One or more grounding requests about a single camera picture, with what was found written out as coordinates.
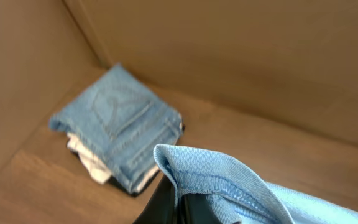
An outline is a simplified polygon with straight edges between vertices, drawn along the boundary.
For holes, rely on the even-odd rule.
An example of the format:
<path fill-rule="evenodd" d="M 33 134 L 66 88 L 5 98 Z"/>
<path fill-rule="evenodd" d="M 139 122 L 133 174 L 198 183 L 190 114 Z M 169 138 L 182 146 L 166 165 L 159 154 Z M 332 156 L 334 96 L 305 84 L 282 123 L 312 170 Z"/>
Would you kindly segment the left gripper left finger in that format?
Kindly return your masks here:
<path fill-rule="evenodd" d="M 175 224 L 176 222 L 175 189 L 168 177 L 163 176 L 134 224 Z"/>

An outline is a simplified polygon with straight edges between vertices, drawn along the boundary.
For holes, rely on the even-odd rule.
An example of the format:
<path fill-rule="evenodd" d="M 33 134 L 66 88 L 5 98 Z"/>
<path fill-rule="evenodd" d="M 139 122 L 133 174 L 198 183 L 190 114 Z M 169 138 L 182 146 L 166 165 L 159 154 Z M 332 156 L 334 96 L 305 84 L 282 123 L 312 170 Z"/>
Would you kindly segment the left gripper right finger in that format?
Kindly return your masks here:
<path fill-rule="evenodd" d="M 222 224 L 205 194 L 186 194 L 180 199 L 181 224 Z"/>

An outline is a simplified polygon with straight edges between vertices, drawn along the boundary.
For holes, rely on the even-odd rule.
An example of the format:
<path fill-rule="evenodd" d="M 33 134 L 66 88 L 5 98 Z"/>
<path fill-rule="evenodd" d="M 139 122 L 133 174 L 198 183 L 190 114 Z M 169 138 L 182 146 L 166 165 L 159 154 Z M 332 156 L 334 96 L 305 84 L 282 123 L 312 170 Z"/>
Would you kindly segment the light blue printed t-shirt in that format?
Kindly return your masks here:
<path fill-rule="evenodd" d="M 358 212 L 266 182 L 227 154 L 158 144 L 154 159 L 182 196 L 203 194 L 221 223 L 356 223 Z"/>

